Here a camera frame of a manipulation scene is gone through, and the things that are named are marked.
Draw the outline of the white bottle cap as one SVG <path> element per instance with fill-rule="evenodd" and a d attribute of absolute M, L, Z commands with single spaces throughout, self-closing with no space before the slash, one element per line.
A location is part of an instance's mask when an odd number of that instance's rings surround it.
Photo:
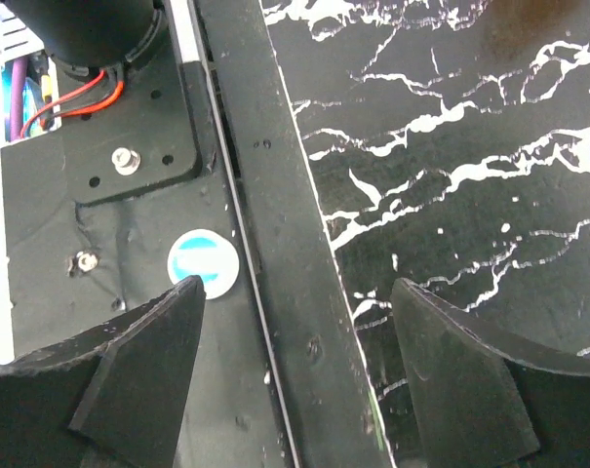
<path fill-rule="evenodd" d="M 200 277 L 206 299 L 213 300 L 228 293 L 236 283 L 240 259 L 230 241 L 213 230 L 200 228 L 174 241 L 166 266 L 174 285 L 190 276 Z"/>

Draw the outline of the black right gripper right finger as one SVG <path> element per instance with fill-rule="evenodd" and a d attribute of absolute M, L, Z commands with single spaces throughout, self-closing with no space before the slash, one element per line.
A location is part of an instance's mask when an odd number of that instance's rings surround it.
<path fill-rule="evenodd" d="M 590 359 L 473 317 L 408 279 L 391 294 L 430 467 L 590 467 Z"/>

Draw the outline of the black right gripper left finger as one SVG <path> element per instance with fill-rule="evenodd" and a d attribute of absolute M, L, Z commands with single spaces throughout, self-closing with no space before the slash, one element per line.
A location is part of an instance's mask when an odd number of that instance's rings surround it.
<path fill-rule="evenodd" d="M 206 293 L 190 276 L 0 365 L 0 467 L 170 467 Z"/>

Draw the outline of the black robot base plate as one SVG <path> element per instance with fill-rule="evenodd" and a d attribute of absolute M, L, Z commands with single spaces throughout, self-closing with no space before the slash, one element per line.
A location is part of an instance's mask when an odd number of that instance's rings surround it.
<path fill-rule="evenodd" d="M 255 1 L 11 1 L 92 107 L 0 152 L 0 467 L 387 467 Z"/>

